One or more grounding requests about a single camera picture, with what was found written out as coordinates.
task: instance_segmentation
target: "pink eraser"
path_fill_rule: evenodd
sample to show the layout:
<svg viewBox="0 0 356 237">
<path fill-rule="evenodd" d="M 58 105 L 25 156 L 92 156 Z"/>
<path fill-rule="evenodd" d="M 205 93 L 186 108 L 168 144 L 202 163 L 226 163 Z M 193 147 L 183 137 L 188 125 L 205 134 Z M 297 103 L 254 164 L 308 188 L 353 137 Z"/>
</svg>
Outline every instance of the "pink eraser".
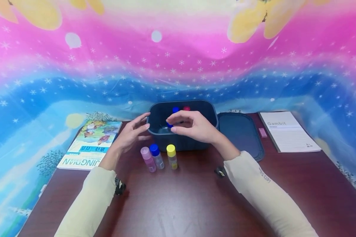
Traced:
<svg viewBox="0 0 356 237">
<path fill-rule="evenodd" d="M 258 130 L 260 131 L 261 137 L 263 137 L 263 138 L 268 137 L 268 135 L 265 132 L 265 129 L 259 128 Z"/>
</svg>

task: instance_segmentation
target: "hand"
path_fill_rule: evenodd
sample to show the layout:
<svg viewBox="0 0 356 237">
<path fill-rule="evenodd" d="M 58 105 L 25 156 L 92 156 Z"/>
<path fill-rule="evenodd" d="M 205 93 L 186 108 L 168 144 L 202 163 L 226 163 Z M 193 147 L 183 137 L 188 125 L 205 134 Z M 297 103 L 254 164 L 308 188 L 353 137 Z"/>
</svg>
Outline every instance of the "hand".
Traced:
<svg viewBox="0 0 356 237">
<path fill-rule="evenodd" d="M 151 136 L 140 136 L 141 133 L 145 132 L 150 127 L 150 124 L 145 124 L 146 117 L 149 115 L 150 113 L 144 113 L 133 119 L 131 122 L 128 122 L 111 147 L 115 147 L 121 152 L 127 152 L 136 141 L 150 139 Z"/>
<path fill-rule="evenodd" d="M 221 133 L 198 111 L 180 110 L 170 115 L 166 122 L 174 125 L 171 131 L 197 141 L 213 144 Z"/>
</svg>

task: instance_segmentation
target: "finger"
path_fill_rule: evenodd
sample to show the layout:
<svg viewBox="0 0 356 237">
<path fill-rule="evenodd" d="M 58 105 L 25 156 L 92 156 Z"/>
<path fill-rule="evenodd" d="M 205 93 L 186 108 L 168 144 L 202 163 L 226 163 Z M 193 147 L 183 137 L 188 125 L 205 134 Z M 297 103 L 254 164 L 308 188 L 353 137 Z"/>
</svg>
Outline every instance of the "finger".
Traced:
<svg viewBox="0 0 356 237">
<path fill-rule="evenodd" d="M 186 127 L 172 127 L 171 128 L 171 132 L 175 133 L 175 134 L 178 134 L 178 135 L 184 135 L 184 136 L 188 136 L 190 137 L 191 136 L 191 130 L 192 128 L 186 128 Z"/>
<path fill-rule="evenodd" d="M 138 136 L 140 134 L 142 134 L 143 132 L 145 132 L 146 130 L 148 130 L 148 128 L 150 127 L 150 124 L 145 124 L 140 126 L 139 128 L 133 130 L 133 132 Z"/>
<path fill-rule="evenodd" d="M 181 124 L 175 124 L 174 127 L 186 127 L 186 128 L 190 128 L 193 125 L 190 122 L 183 122 Z"/>
<path fill-rule="evenodd" d="M 137 118 L 133 119 L 130 124 L 132 127 L 135 127 L 136 124 L 141 122 L 144 118 L 148 117 L 150 115 L 150 112 L 143 113 L 142 115 L 138 116 Z"/>
<path fill-rule="evenodd" d="M 141 120 L 140 122 L 136 123 L 133 129 L 137 129 L 140 126 L 145 125 L 146 124 L 146 119 L 147 118 L 143 118 L 143 120 Z"/>
<path fill-rule="evenodd" d="M 150 138 L 152 138 L 152 136 L 138 136 L 139 141 L 149 140 Z"/>
<path fill-rule="evenodd" d="M 195 118 L 197 111 L 186 111 L 186 110 L 179 110 L 176 113 L 170 115 L 166 122 L 170 124 L 176 124 L 181 121 L 193 120 Z"/>
</svg>

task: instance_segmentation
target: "bin lid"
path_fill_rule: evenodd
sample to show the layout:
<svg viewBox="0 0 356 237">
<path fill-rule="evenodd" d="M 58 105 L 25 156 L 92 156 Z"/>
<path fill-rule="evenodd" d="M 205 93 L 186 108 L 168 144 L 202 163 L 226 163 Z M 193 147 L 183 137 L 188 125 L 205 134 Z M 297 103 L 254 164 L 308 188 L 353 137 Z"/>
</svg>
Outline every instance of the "bin lid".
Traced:
<svg viewBox="0 0 356 237">
<path fill-rule="evenodd" d="M 239 150 L 245 150 L 260 161 L 265 155 L 256 126 L 251 117 L 242 113 L 220 113 L 219 131 Z"/>
</svg>

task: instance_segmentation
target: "person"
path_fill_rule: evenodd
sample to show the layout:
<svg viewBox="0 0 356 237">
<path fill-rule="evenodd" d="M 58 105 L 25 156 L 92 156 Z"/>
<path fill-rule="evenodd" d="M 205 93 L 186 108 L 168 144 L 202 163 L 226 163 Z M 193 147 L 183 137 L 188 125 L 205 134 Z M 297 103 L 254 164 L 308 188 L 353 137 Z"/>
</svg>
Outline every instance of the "person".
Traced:
<svg viewBox="0 0 356 237">
<path fill-rule="evenodd" d="M 129 122 L 100 165 L 91 170 L 55 237 L 92 237 L 95 234 L 115 193 L 114 170 L 121 154 L 130 150 L 136 141 L 150 138 L 140 136 L 150 126 L 143 125 L 149 114 L 144 113 Z M 224 168 L 231 183 L 262 215 L 277 236 L 318 237 L 293 199 L 263 172 L 248 152 L 240 152 L 200 112 L 180 110 L 168 117 L 166 122 L 177 124 L 171 128 L 173 133 L 210 143 L 218 150 L 224 158 Z"/>
</svg>

